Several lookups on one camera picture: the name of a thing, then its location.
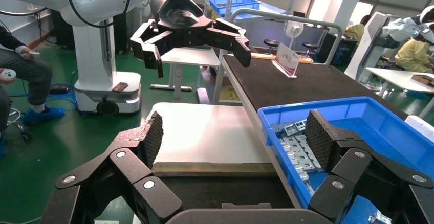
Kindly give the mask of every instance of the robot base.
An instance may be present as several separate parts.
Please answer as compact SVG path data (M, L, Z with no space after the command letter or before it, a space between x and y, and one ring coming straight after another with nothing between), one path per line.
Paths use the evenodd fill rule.
M77 110L101 115L137 113L142 106L140 79L137 73L117 72L110 88L84 88L78 80L74 85ZM119 82L128 83L128 87L120 93L112 92Z

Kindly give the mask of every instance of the blue crate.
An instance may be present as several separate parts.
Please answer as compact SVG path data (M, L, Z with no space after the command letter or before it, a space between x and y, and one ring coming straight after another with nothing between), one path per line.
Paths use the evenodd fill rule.
M211 7L221 16L224 17L226 13L227 0L209 0ZM261 2L258 0L232 0L231 13L240 8L258 9Z
M319 110L332 125L357 132L376 152L434 178L434 144L372 98L355 97L261 108L258 114L267 146L271 146L288 185L303 208L308 206L310 193L271 125L304 120L312 109ZM310 173L312 187L316 189L326 176L325 173ZM344 223L367 220L375 211L371 202L358 196Z

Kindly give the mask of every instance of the worker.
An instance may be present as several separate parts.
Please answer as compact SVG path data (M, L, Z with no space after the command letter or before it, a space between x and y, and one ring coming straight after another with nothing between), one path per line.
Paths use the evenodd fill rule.
M221 16L210 5L208 5L208 17L211 17L213 22L215 22L216 19L221 18Z
M434 24L429 28L434 31ZM396 64L409 72L434 73L434 58L427 54L428 49L428 43L410 39L395 56Z
M362 40L363 33L365 31L365 26L370 19L371 19L370 15L365 15L360 21L360 24L348 26L345 30L345 35L356 39L357 45L359 45L360 41Z
M22 121L32 124L64 115L64 110L45 106L53 76L51 67L40 59L25 54L32 50L13 37L4 27L0 27L0 44L5 48L14 50L0 49L0 73L5 69L14 70L17 78L29 83L27 101L30 104L30 109L22 116ZM2 156L5 142L4 132L11 109L10 97L2 85L12 84L14 81L15 79L0 77L0 157Z

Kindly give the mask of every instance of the yellow shirt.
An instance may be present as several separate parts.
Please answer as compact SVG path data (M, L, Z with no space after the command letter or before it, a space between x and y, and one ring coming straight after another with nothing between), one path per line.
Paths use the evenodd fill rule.
M409 72L426 72L430 70L425 66L430 58L428 48L429 44L411 39L398 51L396 63Z
M208 8L208 18L211 18L213 22L215 22L216 19L222 18L209 4L207 4Z
M362 24L348 26L345 30L345 35L352 36L357 40L357 44L362 40L365 26Z

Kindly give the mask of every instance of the game controller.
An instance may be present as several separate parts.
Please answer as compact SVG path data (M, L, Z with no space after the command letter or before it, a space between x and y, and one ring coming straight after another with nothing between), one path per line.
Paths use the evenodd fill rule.
M35 52L35 51L30 51L30 52L27 52L27 53L23 53L23 54L21 54L21 57L24 58L25 55L32 56L33 59L39 59L40 58L40 53Z
M16 72L11 69L3 70L0 73L0 77L6 78L6 79L14 79L16 77Z

